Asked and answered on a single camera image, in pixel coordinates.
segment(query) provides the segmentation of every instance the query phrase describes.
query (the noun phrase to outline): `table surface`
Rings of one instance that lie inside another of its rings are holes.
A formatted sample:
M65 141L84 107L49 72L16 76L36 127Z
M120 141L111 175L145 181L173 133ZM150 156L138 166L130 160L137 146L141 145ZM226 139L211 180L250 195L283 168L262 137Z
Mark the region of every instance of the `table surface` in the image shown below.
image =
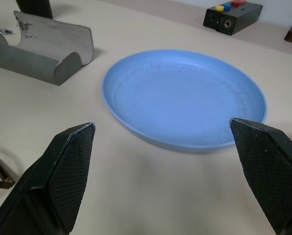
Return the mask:
M263 90L267 124L292 137L292 44L287 29L256 23L232 37L203 28L204 10L168 0L53 0L56 20L92 29L95 60L57 87L0 69L0 157L19 175L59 132L95 122L86 192L71 234L273 235L235 146L204 154L165 150L123 128L101 97L104 73L135 52L197 51L238 67ZM15 1L0 27L15 30ZM0 190L0 205L9 190Z

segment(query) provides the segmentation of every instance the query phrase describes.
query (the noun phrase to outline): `plastic plate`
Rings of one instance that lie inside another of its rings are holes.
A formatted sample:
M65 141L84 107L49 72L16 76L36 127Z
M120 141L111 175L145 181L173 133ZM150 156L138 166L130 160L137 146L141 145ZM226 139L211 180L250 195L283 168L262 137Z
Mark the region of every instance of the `plastic plate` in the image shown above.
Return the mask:
M235 67L189 51L154 50L122 59L106 73L103 99L140 138L180 151L234 144L231 118L264 122L266 100Z

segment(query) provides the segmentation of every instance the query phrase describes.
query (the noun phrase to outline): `black object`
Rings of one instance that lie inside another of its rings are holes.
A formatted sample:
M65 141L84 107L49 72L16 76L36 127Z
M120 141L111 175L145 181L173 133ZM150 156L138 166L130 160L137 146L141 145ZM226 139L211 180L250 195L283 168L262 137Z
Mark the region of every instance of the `black object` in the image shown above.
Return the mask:
M0 235L68 235L84 195L93 123L56 135L0 207Z
M292 141L282 131L233 118L246 180L277 235L292 235Z
M49 0L17 0L20 10L26 14L52 19Z
M215 29L218 32L233 35L255 23L263 6L246 2L239 6L231 6L230 10L216 11L215 7L207 9L203 26Z

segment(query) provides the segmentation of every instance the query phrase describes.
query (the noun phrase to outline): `gray metal part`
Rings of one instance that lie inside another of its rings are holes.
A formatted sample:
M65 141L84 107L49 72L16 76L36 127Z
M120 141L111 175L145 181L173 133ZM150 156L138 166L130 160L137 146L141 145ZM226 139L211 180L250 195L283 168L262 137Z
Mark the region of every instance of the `gray metal part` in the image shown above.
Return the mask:
M0 35L0 67L61 85L93 59L91 30L51 19L14 13L21 42L9 46Z

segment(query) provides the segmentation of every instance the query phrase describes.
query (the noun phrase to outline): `textured gripper pad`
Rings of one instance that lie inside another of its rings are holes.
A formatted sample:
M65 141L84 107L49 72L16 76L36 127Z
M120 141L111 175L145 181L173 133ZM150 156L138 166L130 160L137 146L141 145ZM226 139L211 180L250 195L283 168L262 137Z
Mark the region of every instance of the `textured gripper pad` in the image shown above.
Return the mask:
M279 234L292 217L292 163L267 132L237 121L230 127L246 180ZM288 138L281 131L279 137Z
M70 139L49 181L49 195L67 232L71 232L83 199L90 165L94 127Z

